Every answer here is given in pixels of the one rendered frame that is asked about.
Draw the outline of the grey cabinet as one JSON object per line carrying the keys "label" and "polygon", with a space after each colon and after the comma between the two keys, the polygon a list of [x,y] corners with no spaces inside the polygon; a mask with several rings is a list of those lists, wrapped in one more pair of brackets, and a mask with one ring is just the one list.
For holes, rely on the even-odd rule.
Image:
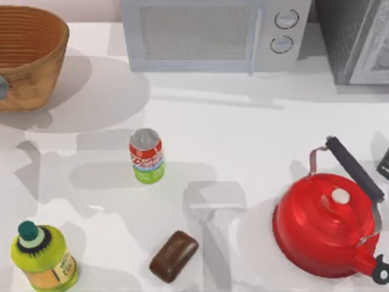
{"label": "grey cabinet", "polygon": [[337,85],[389,85],[389,0],[315,0]]}

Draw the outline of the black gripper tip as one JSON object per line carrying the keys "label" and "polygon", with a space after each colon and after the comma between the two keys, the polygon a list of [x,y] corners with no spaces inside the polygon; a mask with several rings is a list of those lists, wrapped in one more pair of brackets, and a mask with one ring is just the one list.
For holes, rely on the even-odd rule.
{"label": "black gripper tip", "polygon": [[381,174],[385,179],[389,181],[389,148],[385,152],[382,159],[379,161],[376,170]]}

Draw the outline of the brown wicker basket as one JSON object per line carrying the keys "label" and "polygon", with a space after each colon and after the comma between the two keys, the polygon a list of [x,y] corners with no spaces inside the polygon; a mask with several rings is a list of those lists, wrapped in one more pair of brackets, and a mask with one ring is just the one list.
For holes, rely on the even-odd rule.
{"label": "brown wicker basket", "polygon": [[68,25],[47,10],[0,5],[0,75],[9,85],[0,111],[29,111],[45,105],[60,75]]}

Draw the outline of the green bottle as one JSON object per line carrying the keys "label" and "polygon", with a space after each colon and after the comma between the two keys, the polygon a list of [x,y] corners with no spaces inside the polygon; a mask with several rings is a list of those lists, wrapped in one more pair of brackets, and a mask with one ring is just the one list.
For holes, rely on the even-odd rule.
{"label": "green bottle", "polygon": [[36,292],[66,292],[78,280],[77,261],[53,226],[20,223],[10,255]]}

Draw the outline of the red and green can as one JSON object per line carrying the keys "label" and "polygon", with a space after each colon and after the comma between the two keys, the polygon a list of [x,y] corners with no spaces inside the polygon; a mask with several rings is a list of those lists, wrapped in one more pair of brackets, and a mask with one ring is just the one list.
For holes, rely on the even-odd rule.
{"label": "red and green can", "polygon": [[154,184],[164,175],[162,140],[151,128],[139,128],[130,137],[129,152],[136,179]]}

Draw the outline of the microwave knob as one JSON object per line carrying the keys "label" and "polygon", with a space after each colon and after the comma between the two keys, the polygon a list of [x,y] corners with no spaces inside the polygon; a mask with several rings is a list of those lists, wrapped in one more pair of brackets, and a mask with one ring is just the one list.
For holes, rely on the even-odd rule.
{"label": "microwave knob", "polygon": [[295,10],[278,12],[275,16],[275,25],[280,29],[291,29],[298,23],[299,18]]}
{"label": "microwave knob", "polygon": [[270,48],[275,54],[285,54],[294,46],[294,41],[291,37],[283,35],[279,38],[274,38],[270,42]]}

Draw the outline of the microwave door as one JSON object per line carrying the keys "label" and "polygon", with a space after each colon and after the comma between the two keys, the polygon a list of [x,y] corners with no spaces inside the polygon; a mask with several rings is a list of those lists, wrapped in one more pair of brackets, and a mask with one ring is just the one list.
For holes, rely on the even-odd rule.
{"label": "microwave door", "polygon": [[134,72],[250,72],[258,0],[120,0]]}

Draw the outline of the brown bread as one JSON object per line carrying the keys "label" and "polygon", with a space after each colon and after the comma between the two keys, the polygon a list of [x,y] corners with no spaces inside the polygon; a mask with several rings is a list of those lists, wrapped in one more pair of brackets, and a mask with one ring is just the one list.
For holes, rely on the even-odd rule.
{"label": "brown bread", "polygon": [[199,243],[184,231],[174,232],[152,258],[149,270],[165,283],[172,283],[199,248]]}

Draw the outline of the red kettle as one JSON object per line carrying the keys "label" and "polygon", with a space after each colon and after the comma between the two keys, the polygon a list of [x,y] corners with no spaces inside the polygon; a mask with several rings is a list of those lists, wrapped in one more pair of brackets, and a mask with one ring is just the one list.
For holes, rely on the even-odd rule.
{"label": "red kettle", "polygon": [[335,136],[309,154],[309,173],[275,206],[278,247],[297,267],[325,278],[364,274],[389,284],[389,263],[374,255],[384,193]]}

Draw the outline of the pale microwave oven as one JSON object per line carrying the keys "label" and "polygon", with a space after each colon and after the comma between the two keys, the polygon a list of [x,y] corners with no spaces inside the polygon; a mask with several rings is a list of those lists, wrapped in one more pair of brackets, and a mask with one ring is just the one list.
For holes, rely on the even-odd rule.
{"label": "pale microwave oven", "polygon": [[312,0],[120,0],[138,72],[284,72],[295,67]]}

